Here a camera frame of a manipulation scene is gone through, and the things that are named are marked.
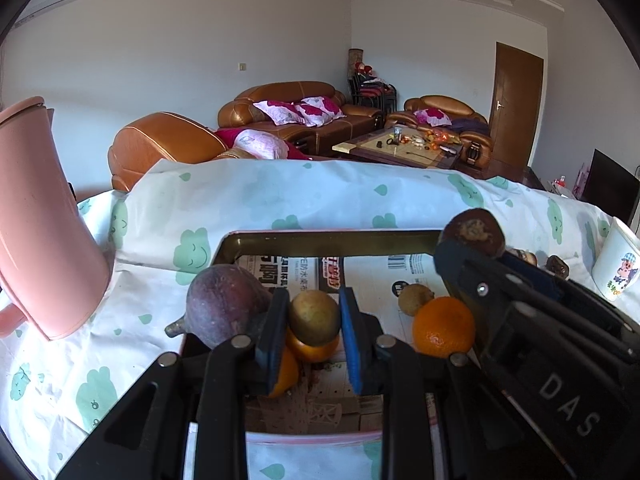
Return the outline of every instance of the blue gripper pad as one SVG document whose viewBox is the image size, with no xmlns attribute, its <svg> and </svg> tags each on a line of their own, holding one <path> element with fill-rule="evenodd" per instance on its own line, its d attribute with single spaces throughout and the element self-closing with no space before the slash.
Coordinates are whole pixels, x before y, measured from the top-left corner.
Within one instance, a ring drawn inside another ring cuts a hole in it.
<svg viewBox="0 0 640 480">
<path fill-rule="evenodd" d="M 530 281 L 533 288 L 554 301 L 560 301 L 561 292 L 556 286 L 555 277 L 533 266 L 514 254 L 505 252 L 498 261 L 519 273 Z"/>
<path fill-rule="evenodd" d="M 342 316 L 342 341 L 347 356 L 347 370 L 353 393 L 363 394 L 364 373 L 372 364 L 372 342 L 364 324 L 358 303 L 350 286 L 340 287 L 340 315 Z"/>
<path fill-rule="evenodd" d="M 288 309 L 289 292 L 287 289 L 282 287 L 274 289 L 260 337 L 255 345 L 255 362 L 264 374 L 267 394 L 273 391 L 280 374 Z"/>
</svg>

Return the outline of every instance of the pink pitcher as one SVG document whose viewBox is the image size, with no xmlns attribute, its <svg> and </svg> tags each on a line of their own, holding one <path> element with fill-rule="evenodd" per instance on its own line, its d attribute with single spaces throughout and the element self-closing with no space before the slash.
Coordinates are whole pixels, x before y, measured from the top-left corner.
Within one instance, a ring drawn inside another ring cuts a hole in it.
<svg viewBox="0 0 640 480">
<path fill-rule="evenodd" d="M 47 339 L 77 330 L 110 273 L 62 172 L 42 97 L 0 112 L 0 282 L 13 303 L 0 337 L 27 319 Z"/>
</svg>

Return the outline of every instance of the wooden door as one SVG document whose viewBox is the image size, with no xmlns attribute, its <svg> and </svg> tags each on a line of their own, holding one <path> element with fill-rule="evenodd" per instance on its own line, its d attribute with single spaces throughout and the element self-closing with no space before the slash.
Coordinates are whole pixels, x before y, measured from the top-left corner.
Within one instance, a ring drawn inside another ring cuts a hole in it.
<svg viewBox="0 0 640 480">
<path fill-rule="evenodd" d="M 491 108 L 493 158 L 526 167 L 533 146 L 542 97 L 544 60 L 496 43 L 494 100 Z"/>
</svg>

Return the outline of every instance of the brown leather armchair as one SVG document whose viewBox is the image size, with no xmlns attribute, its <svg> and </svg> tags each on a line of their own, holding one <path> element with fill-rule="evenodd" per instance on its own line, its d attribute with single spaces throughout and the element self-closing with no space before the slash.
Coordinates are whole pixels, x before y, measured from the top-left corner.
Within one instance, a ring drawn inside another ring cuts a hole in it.
<svg viewBox="0 0 640 480">
<path fill-rule="evenodd" d="M 188 164 L 215 158 L 255 158 L 229 147 L 211 130 L 178 114 L 156 112 L 121 129 L 107 159 L 113 189 L 130 191 L 161 158 Z"/>
<path fill-rule="evenodd" d="M 385 128 L 390 128 L 395 124 L 405 124 L 419 129 L 420 125 L 414 116 L 414 112 L 425 108 L 439 108 L 451 119 L 475 119 L 487 124 L 482 115 L 462 101 L 444 95 L 423 95 L 422 97 L 408 99 L 404 103 L 404 111 L 393 112 L 386 116 Z M 462 132 L 460 134 L 460 142 L 462 143 L 460 160 L 481 170 L 487 167 L 494 149 L 494 142 L 491 137 L 476 132 Z"/>
<path fill-rule="evenodd" d="M 294 103 L 306 97 L 327 96 L 346 115 L 325 126 L 309 128 L 302 124 L 276 126 L 254 106 L 265 100 Z M 289 81 L 255 86 L 242 92 L 218 112 L 220 128 L 249 126 L 288 140 L 309 155 L 332 154 L 332 146 L 374 131 L 382 122 L 382 112 L 376 108 L 345 104 L 342 92 L 320 81 Z"/>
</svg>

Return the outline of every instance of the white bedding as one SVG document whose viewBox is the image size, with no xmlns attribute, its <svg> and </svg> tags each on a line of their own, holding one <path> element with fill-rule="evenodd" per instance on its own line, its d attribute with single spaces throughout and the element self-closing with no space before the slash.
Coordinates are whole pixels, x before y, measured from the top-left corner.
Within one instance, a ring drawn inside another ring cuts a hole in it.
<svg viewBox="0 0 640 480">
<path fill-rule="evenodd" d="M 470 207 L 492 211 L 509 246 L 541 262 L 557 254 L 571 279 L 595 290 L 590 269 L 610 217 L 503 178 L 345 161 L 162 160 L 127 196 L 108 192 L 80 205 L 98 243 L 116 247 L 111 283 L 73 335 L 47 343 L 24 324 L 0 340 L 0 426 L 34 475 L 53 479 L 157 355 L 178 350 L 179 338 L 167 338 L 164 326 L 184 313 L 193 273 L 229 232 L 439 229 Z M 635 320 L 639 292 L 616 301 Z M 249 443 L 248 457 L 254 479 L 369 479 L 380 446 Z"/>
</svg>

